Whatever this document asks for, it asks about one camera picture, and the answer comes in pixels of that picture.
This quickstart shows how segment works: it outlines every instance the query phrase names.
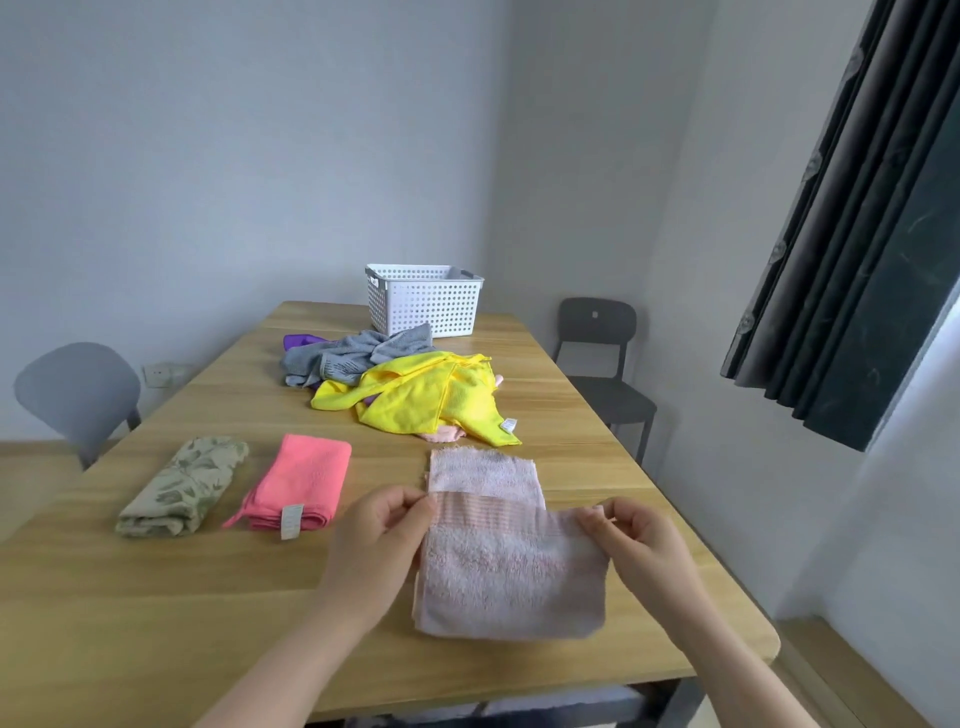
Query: white plastic basket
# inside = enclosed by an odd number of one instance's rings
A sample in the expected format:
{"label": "white plastic basket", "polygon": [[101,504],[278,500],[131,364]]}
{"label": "white plastic basket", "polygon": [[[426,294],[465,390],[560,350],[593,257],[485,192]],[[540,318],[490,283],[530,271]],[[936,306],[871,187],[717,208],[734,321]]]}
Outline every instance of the white plastic basket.
{"label": "white plastic basket", "polygon": [[483,279],[452,265],[367,266],[367,297],[376,330],[393,336],[430,322],[435,337],[469,336]]}

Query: gray chair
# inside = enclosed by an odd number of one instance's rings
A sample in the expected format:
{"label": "gray chair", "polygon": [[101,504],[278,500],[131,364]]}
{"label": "gray chair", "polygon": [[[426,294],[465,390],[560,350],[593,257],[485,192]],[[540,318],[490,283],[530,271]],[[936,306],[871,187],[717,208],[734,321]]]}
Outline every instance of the gray chair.
{"label": "gray chair", "polygon": [[103,344],[82,342],[54,349],[16,376],[20,405],[76,449],[84,470],[122,422],[140,424],[140,379],[124,358]]}
{"label": "gray chair", "polygon": [[577,388],[587,404],[600,417],[604,425],[643,423],[640,445],[636,449],[636,462],[643,464],[643,453],[653,427],[657,406],[647,397],[623,381],[623,366],[627,360],[627,345],[636,334],[636,311],[628,303],[609,299],[564,299],[558,317],[560,341],[553,354],[557,361],[564,342],[587,344],[613,344],[620,348],[616,376],[570,376],[570,383]]}

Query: person's left hand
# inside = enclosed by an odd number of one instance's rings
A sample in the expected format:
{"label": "person's left hand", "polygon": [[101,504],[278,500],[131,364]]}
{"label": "person's left hand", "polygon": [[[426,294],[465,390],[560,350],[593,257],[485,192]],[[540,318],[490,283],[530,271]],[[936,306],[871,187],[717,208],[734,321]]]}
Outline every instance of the person's left hand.
{"label": "person's left hand", "polygon": [[435,511],[432,497],[401,485],[353,503],[334,523],[320,602],[359,620],[364,632],[373,629],[403,586]]}

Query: towel label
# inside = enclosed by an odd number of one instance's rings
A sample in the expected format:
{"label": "towel label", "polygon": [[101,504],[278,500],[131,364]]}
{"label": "towel label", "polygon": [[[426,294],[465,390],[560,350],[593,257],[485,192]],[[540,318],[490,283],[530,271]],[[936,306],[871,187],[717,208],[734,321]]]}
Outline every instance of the towel label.
{"label": "towel label", "polygon": [[300,519],[303,517],[303,504],[288,505],[280,511],[280,540],[289,541],[300,535]]}

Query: folded green towel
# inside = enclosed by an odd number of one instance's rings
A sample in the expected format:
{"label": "folded green towel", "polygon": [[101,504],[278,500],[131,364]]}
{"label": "folded green towel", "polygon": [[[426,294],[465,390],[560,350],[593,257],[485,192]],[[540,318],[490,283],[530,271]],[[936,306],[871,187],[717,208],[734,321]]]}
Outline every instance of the folded green towel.
{"label": "folded green towel", "polygon": [[232,437],[198,437],[186,443],[120,512],[116,532],[135,537],[193,533],[249,452],[247,443]]}

